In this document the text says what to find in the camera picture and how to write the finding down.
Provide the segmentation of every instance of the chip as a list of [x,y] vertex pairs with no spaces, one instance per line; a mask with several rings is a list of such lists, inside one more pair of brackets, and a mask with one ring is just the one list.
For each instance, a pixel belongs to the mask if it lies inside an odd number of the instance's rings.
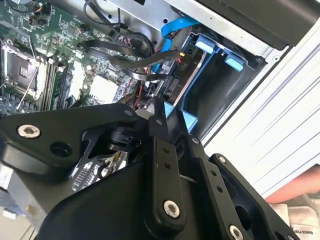
[[76,34],[76,29],[73,26],[68,27],[68,33],[70,35],[75,35]]
[[[37,71],[37,66],[15,54],[8,54],[7,60],[8,76],[21,87],[27,89]],[[36,81],[33,81],[30,89],[35,87]]]

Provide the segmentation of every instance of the black mounting arm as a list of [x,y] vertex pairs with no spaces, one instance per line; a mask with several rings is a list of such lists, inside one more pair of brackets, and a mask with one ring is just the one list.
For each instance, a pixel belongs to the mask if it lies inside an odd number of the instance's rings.
[[0,120],[0,160],[59,185],[76,166],[127,152],[127,166],[58,203],[38,240],[298,240],[226,157],[208,157],[183,113],[148,120],[124,104]]

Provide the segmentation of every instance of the screw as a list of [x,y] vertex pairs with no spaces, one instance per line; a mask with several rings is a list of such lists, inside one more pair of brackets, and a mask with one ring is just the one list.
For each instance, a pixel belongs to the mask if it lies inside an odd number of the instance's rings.
[[157,119],[157,120],[155,120],[155,121],[156,121],[157,124],[160,124],[160,125],[163,124],[162,121],[160,121],[159,119]]
[[242,232],[236,226],[231,225],[229,227],[229,231],[235,240],[244,240],[244,236],[242,235]]
[[133,116],[134,114],[132,112],[130,112],[129,110],[124,110],[124,113],[129,115],[129,116]]
[[278,62],[280,60],[280,57],[279,56],[274,56],[272,60],[276,63],[276,62]]
[[262,63],[262,61],[263,61],[263,60],[262,60],[260,57],[257,57],[257,58],[256,58],[256,62],[257,62],[257,63]]
[[170,201],[170,200],[165,201],[163,204],[163,209],[168,216],[174,219],[180,216],[180,209],[174,201]]
[[227,162],[223,156],[219,156],[219,161],[223,164]]
[[18,134],[25,139],[36,139],[40,136],[40,129],[36,126],[25,124],[18,128]]
[[199,140],[196,139],[195,137],[192,138],[192,141],[193,141],[195,144],[199,144],[199,143],[200,143]]

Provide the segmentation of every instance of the motherboard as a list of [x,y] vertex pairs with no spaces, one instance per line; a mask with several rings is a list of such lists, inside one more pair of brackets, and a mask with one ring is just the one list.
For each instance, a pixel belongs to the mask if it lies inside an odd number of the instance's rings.
[[113,103],[132,92],[131,77],[79,46],[115,39],[47,2],[26,2],[0,1],[2,115]]

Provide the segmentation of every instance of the blue plastic clip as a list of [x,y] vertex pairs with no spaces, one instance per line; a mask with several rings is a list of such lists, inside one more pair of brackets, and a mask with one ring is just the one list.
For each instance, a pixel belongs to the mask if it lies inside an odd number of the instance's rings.
[[195,46],[205,51],[207,54],[212,54],[215,50],[216,44],[207,39],[206,37],[200,35],[195,43]]
[[245,61],[232,53],[228,54],[224,62],[232,68],[234,68],[235,70],[237,70],[238,72],[241,72],[244,69]]
[[[164,102],[164,110],[165,110],[165,117],[166,118],[169,117],[169,115],[173,109],[174,109],[174,106],[172,106],[171,104],[169,104],[167,102]],[[184,110],[182,111],[182,113],[183,113],[186,128],[188,129],[188,133],[190,133],[192,131],[192,129],[195,127],[195,125],[197,124],[198,118],[196,116],[192,115],[191,113],[188,113]]]

